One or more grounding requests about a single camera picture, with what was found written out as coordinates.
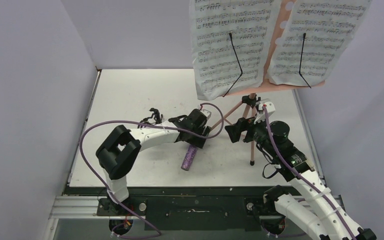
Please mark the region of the pink music stand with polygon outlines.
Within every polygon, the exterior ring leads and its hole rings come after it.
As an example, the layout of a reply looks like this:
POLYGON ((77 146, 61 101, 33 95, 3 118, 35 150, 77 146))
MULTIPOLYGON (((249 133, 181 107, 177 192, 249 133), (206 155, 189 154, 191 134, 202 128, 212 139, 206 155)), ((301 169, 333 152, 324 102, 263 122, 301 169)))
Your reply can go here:
MULTIPOLYGON (((265 61, 265 65, 263 67, 262 83, 259 87, 247 88, 242 91, 233 93, 232 94, 233 96, 246 96, 247 98, 253 100, 257 98, 257 94, 286 91, 286 90, 295 91, 301 88, 300 86, 295 86, 290 84, 274 84, 274 82, 272 81, 272 76, 268 73, 269 67, 271 66, 271 63, 274 59, 274 53, 277 50, 277 48, 279 48, 281 45, 281 39, 282 39, 283 33, 285 31, 286 25, 291 16, 291 12, 296 1, 282 0, 282 1, 279 1, 279 3, 280 3, 280 9, 277 15, 276 23, 274 25, 273 34, 271 36, 268 55, 265 61)), ((223 120, 218 120, 212 126, 212 129, 214 130, 216 127, 218 127, 222 123, 230 124, 231 122, 228 121, 228 117, 232 115, 236 110, 240 109, 241 107, 244 107, 243 113, 241 114, 241 116, 244 118, 252 117, 254 116, 254 114, 257 113, 257 110, 255 107, 251 107, 250 105, 243 103, 242 101, 239 101, 235 106, 233 106, 228 112, 226 112, 223 115, 223 120)))

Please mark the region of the purple glitter microphone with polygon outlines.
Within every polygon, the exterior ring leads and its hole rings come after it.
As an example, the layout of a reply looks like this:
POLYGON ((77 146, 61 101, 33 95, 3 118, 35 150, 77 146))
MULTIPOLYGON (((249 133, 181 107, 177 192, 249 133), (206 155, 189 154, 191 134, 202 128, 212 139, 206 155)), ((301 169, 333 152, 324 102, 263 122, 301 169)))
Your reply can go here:
POLYGON ((188 171, 191 168, 197 151, 198 148, 194 145, 188 147, 180 167, 182 170, 188 171))

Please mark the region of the black mini tripod mic stand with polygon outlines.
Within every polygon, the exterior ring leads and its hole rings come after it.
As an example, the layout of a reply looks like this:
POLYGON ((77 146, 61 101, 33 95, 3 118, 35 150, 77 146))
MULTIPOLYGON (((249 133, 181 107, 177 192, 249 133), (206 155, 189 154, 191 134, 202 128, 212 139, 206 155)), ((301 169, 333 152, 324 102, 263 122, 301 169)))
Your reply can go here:
POLYGON ((150 108, 149 111, 151 112, 151 115, 148 117, 143 118, 140 123, 145 125, 158 125, 163 122, 163 115, 160 113, 160 111, 157 108, 150 108))

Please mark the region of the sheet music page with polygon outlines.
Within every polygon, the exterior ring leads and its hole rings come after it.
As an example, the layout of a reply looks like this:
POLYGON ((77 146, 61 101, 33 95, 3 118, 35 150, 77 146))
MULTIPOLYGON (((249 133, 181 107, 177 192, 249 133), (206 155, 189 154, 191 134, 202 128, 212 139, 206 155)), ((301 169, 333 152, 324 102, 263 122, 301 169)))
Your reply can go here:
POLYGON ((197 98, 218 97, 263 83, 280 0, 191 0, 191 55, 197 98))
POLYGON ((276 85, 315 87, 330 76, 370 0, 297 0, 268 73, 276 85))

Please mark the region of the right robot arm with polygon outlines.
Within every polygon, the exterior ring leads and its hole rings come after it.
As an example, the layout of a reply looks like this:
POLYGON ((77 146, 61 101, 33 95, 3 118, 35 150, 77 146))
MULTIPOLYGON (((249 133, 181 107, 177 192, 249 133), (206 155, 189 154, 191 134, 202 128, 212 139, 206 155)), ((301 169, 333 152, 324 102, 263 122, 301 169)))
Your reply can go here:
POLYGON ((236 124, 225 126, 232 143, 246 133, 244 142, 271 156, 276 171, 304 198, 310 210, 277 185, 264 194, 262 207, 270 215, 279 213, 301 228, 313 240, 375 240, 370 228, 356 223, 335 200, 331 190, 319 178, 307 157, 289 140, 290 127, 283 121, 254 122, 240 118, 236 124))

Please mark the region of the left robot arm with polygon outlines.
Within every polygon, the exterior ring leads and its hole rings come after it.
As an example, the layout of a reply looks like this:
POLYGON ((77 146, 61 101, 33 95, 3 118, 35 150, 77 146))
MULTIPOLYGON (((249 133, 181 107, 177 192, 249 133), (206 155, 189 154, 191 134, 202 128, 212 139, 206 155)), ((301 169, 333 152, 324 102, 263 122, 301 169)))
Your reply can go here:
POLYGON ((109 198, 109 208, 116 215, 129 210, 127 174, 133 168, 139 152, 166 143, 186 142, 202 148, 211 127, 207 121, 211 112, 193 109, 189 115, 172 117, 155 128, 128 129, 116 126, 97 149, 95 155, 104 170, 109 198))

